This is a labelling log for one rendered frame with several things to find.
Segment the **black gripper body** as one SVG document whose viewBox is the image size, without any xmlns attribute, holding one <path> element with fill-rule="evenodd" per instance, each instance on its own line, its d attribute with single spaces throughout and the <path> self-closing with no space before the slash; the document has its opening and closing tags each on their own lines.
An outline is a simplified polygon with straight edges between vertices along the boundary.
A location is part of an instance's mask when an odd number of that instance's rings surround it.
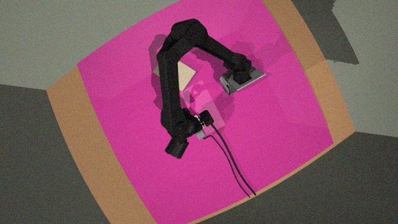
<svg viewBox="0 0 398 224">
<path fill-rule="evenodd" d="M 214 123 L 213 118 L 211 117 L 210 113 L 208 110 L 203 111 L 202 113 L 199 114 L 202 120 L 197 120 L 196 126 L 197 126 L 197 132 L 199 132 L 199 127 L 203 126 L 204 124 L 207 126 L 211 125 Z M 204 123 L 202 123 L 204 122 Z M 202 124 L 201 124 L 202 123 Z"/>
</svg>

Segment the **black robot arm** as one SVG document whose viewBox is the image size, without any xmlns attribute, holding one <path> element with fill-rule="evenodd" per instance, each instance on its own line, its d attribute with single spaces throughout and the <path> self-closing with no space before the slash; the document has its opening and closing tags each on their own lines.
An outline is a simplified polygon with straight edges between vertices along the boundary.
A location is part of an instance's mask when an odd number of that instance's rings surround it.
<svg viewBox="0 0 398 224">
<path fill-rule="evenodd" d="M 233 70 L 233 80 L 240 85 L 252 79 L 249 76 L 251 60 L 243 54 L 230 51 L 210 37 L 205 26 L 198 20 L 180 21 L 172 26 L 156 59 L 163 101 L 160 123 L 172 136 L 165 152 L 177 159 L 182 158 L 189 144 L 187 138 L 197 131 L 198 118 L 191 115 L 187 108 L 181 108 L 178 85 L 178 61 L 193 47 L 221 59 L 224 62 L 223 67 Z"/>
</svg>

